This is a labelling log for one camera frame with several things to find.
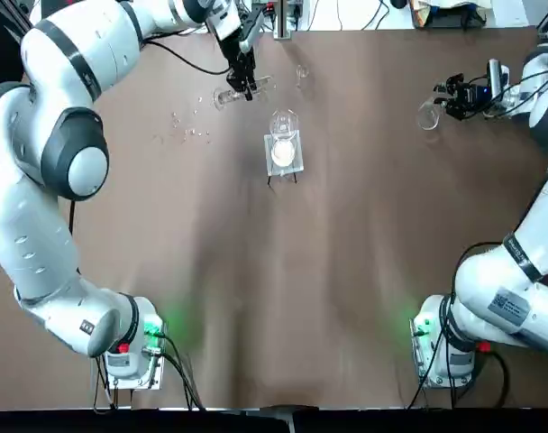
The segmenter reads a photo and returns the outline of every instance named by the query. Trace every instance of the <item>clear plastic piece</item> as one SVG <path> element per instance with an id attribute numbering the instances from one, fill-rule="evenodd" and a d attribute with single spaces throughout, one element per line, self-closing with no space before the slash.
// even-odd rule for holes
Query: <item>clear plastic piece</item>
<path id="1" fill-rule="evenodd" d="M 296 87 L 302 88 L 306 83 L 306 78 L 310 75 L 310 70 L 306 66 L 298 65 L 296 68 Z"/>
<path id="2" fill-rule="evenodd" d="M 252 90 L 252 94 L 258 99 L 264 97 L 269 91 L 274 90 L 276 84 L 272 77 L 263 77 L 256 80 L 256 89 Z M 212 96 L 214 106 L 219 110 L 223 110 L 225 106 L 232 102 L 245 100 L 246 96 L 242 92 L 236 92 L 235 90 L 224 90 L 217 88 Z"/>
<path id="3" fill-rule="evenodd" d="M 418 108 L 416 113 L 416 123 L 425 131 L 432 131 L 438 126 L 440 120 L 441 107 L 434 103 L 434 98 L 429 97 Z"/>

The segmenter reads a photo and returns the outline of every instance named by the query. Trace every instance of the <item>white robotic arm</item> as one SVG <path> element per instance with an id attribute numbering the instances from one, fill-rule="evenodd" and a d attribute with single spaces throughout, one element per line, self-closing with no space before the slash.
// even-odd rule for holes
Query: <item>white robotic arm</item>
<path id="1" fill-rule="evenodd" d="M 152 377 L 144 348 L 160 345 L 152 334 L 162 320 L 147 299 L 99 290 L 78 273 L 57 196 L 87 199 L 104 184 L 109 156 L 92 105 L 135 66 L 144 39 L 204 22 L 232 68 L 229 82 L 251 98 L 256 25 L 244 29 L 230 0 L 71 5 L 24 36 L 31 85 L 0 85 L 0 264 L 24 311 L 75 352 L 105 354 L 107 372 L 129 384 Z"/>
<path id="2" fill-rule="evenodd" d="M 522 118 L 548 150 L 548 45 L 526 58 L 520 84 L 510 87 L 507 72 L 491 60 L 487 86 L 451 77 L 435 90 L 450 89 L 454 98 L 439 102 L 460 120 L 479 112 Z M 450 387 L 451 378 L 457 387 L 468 383 L 481 340 L 548 352 L 548 287 L 539 282 L 547 274 L 548 180 L 502 245 L 461 263 L 455 297 L 429 297 L 411 320 L 416 370 L 425 385 Z"/>
<path id="3" fill-rule="evenodd" d="M 520 227 L 502 245 L 461 264 L 455 300 L 433 295 L 411 321 L 419 375 L 433 362 L 427 385 L 450 387 L 449 377 L 457 387 L 468 383 L 475 345 L 482 340 L 548 352 L 548 287 L 538 282 L 547 274 L 548 180 Z"/>

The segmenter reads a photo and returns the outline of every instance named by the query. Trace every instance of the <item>brown table surface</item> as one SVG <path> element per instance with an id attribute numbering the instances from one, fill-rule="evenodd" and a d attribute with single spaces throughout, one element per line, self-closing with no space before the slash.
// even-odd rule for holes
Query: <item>brown table surface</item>
<path id="1" fill-rule="evenodd" d="M 211 36 L 164 42 L 224 67 Z M 265 36 L 257 77 L 277 89 L 222 112 L 211 95 L 224 77 L 147 47 L 97 104 L 111 168 L 77 206 L 80 269 L 156 304 L 206 406 L 408 404 L 408 320 L 449 291 L 466 246 L 514 228 L 547 164 L 523 125 L 443 117 L 427 134 L 416 109 L 434 83 L 481 75 L 489 58 L 519 78 L 534 45 L 533 29 Z M 310 71 L 303 91 L 297 64 Z M 306 169 L 297 185 L 276 178 L 269 189 L 263 135 L 280 108 L 299 115 Z M 1 271 L 0 327 L 0 409 L 90 405 L 88 361 L 18 310 Z M 499 351 L 507 404 L 548 406 L 548 356 Z M 462 404 L 491 404 L 500 384 L 489 363 Z M 133 406 L 184 405 L 169 368 L 163 388 L 136 392 Z M 447 391 L 427 395 L 448 404 Z"/>

